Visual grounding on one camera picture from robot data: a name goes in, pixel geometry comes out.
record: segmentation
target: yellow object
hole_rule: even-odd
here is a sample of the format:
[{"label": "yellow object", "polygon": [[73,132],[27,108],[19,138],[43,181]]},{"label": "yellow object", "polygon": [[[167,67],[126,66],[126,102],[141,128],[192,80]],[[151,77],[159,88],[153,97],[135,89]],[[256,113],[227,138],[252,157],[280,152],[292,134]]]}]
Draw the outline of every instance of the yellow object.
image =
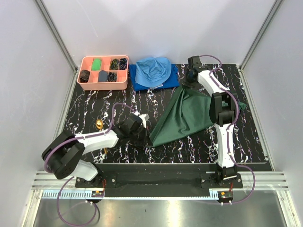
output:
[{"label": "yellow object", "polygon": [[[103,129],[103,121],[100,119],[96,120],[96,127],[101,131]],[[104,148],[104,153],[107,155],[107,148]]]}]

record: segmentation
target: blue hat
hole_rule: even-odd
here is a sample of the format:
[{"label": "blue hat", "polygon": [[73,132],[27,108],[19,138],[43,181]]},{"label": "blue hat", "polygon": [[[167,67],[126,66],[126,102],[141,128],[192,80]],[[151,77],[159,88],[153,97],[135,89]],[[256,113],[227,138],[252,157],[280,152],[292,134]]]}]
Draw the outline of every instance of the blue hat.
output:
[{"label": "blue hat", "polygon": [[167,58],[145,58],[137,62],[135,81],[145,87],[157,87],[170,76],[171,63]]}]

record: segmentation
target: gray wall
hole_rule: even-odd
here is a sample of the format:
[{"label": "gray wall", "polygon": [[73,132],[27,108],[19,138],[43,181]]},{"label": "gray wall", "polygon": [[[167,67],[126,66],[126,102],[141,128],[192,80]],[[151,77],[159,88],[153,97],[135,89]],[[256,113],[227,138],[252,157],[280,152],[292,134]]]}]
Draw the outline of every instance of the gray wall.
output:
[{"label": "gray wall", "polygon": [[303,1],[284,1],[244,69],[270,153],[303,222]]},{"label": "gray wall", "polygon": [[19,226],[71,70],[33,0],[0,0],[0,226]]},{"label": "gray wall", "polygon": [[134,63],[165,56],[186,63],[213,54],[241,63],[275,0],[44,0],[67,49],[126,54]]}]

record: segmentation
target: pink storage box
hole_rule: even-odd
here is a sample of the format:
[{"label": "pink storage box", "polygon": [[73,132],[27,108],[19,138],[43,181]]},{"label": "pink storage box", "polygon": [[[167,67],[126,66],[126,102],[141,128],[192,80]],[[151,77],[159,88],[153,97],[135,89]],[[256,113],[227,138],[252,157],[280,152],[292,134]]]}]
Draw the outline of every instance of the pink storage box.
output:
[{"label": "pink storage box", "polygon": [[[114,72],[117,74],[117,82],[103,82],[98,83],[99,71],[92,71],[91,65],[94,59],[101,59],[101,70],[106,72]],[[121,58],[127,59],[127,66],[125,70],[109,70],[110,63],[113,59],[120,60]],[[89,81],[87,83],[80,83],[79,76],[82,70],[90,71]],[[127,88],[127,72],[128,72],[128,57],[126,55],[112,55],[112,56],[87,56],[84,57],[81,63],[80,71],[77,78],[77,83],[86,91],[92,90],[125,90]]]}]

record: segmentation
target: orange plastic tray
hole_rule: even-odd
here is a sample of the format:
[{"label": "orange plastic tray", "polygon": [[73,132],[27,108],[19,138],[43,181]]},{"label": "orange plastic tray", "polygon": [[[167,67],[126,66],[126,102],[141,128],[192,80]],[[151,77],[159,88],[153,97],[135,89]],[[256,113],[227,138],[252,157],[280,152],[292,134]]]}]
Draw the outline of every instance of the orange plastic tray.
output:
[{"label": "orange plastic tray", "polygon": [[[92,71],[91,65],[94,59],[99,58],[102,60],[101,70],[106,72],[114,72],[117,74],[117,82],[103,82],[98,83],[99,71]],[[127,66],[125,70],[109,70],[110,63],[113,59],[120,60],[127,58]],[[90,71],[89,81],[87,83],[80,83],[79,76],[82,70]],[[127,72],[128,72],[128,56],[126,55],[111,55],[111,56],[87,56],[84,57],[81,63],[80,71],[77,78],[77,83],[81,85],[84,90],[125,90],[127,88]]]}]

